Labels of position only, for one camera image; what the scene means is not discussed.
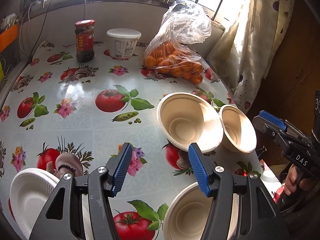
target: metal bolt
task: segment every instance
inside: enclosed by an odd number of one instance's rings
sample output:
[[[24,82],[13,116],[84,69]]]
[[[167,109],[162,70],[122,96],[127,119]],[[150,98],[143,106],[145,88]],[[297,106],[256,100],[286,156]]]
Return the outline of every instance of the metal bolt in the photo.
[[[104,173],[106,171],[107,171],[107,169],[104,166],[101,166],[101,167],[98,168],[98,172],[99,173]]]
[[[216,172],[224,172],[224,168],[221,167],[221,166],[217,166],[217,167],[215,168],[215,170],[216,170]]]
[[[72,178],[72,175],[71,175],[70,173],[67,173],[67,174],[64,174],[64,175],[63,175],[63,178],[64,178],[65,180],[68,180],[68,179],[71,179],[71,178]]]
[[[258,175],[257,175],[257,174],[255,174],[255,173],[253,173],[253,172],[252,172],[252,173],[250,173],[250,175],[249,175],[249,176],[250,176],[250,178],[251,178],[251,179],[257,179],[257,178],[258,178]]]

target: orange shelf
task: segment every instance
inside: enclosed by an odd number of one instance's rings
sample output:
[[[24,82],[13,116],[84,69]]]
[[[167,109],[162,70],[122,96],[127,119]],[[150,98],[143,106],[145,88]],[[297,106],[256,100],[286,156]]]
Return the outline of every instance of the orange shelf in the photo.
[[[0,52],[2,52],[11,42],[19,35],[18,24],[11,26],[9,29],[0,34]]]

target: glass jar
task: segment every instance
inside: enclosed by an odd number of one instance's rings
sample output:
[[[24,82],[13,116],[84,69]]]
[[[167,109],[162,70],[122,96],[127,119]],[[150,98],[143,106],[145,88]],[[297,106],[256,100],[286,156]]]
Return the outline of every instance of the glass jar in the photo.
[[[84,20],[76,22],[76,47],[77,61],[84,63],[93,59],[93,34],[94,34],[94,24],[95,20]]]

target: red lid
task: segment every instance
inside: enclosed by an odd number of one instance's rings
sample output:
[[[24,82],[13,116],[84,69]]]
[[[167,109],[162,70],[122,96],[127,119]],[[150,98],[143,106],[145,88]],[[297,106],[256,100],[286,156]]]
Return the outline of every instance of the red lid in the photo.
[[[76,27],[91,26],[91,25],[94,25],[95,23],[96,23],[95,20],[84,20],[84,21],[76,22],[75,26]]]

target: beige bowl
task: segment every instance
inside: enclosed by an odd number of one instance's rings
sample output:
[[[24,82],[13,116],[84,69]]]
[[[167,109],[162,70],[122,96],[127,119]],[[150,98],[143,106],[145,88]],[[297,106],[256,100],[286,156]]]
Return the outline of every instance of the beige bowl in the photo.
[[[207,198],[198,183],[182,190],[172,201],[164,217],[165,240],[200,240],[208,219],[213,198]],[[236,232],[239,196],[233,194],[233,205],[229,227],[229,240]]]
[[[186,152],[194,142],[207,153],[222,141],[223,128],[218,113],[208,102],[189,93],[172,93],[162,98],[157,120],[167,139]]]
[[[219,116],[224,129],[222,144],[233,152],[253,152],[257,146],[257,137],[248,117],[231,105],[221,107]]]

